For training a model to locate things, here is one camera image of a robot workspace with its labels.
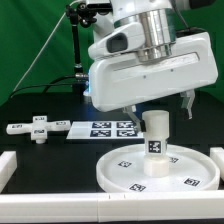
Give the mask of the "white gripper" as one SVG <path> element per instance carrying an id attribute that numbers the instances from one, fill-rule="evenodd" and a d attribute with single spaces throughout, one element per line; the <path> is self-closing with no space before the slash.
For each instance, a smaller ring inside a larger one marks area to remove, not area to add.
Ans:
<path id="1" fill-rule="evenodd" d="M 134 53 L 94 62 L 90 68 L 90 90 L 94 107 L 102 112 L 119 108 L 145 132 L 145 122 L 135 114 L 135 104 L 181 93 L 181 111 L 192 118 L 195 91 L 216 82 L 218 71 L 209 34 L 202 32 L 179 38 L 172 55 L 142 63 Z"/>

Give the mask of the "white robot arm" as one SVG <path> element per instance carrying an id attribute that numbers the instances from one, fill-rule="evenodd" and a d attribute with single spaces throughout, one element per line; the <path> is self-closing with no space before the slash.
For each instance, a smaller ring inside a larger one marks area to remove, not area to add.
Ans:
<path id="1" fill-rule="evenodd" d="M 218 77 L 209 34 L 198 28 L 177 32 L 175 12 L 190 0 L 87 0 L 94 43 L 88 54 L 93 106 L 122 109 L 144 132 L 146 122 L 133 112 L 139 103 L 181 94 L 191 111 L 194 90 Z"/>

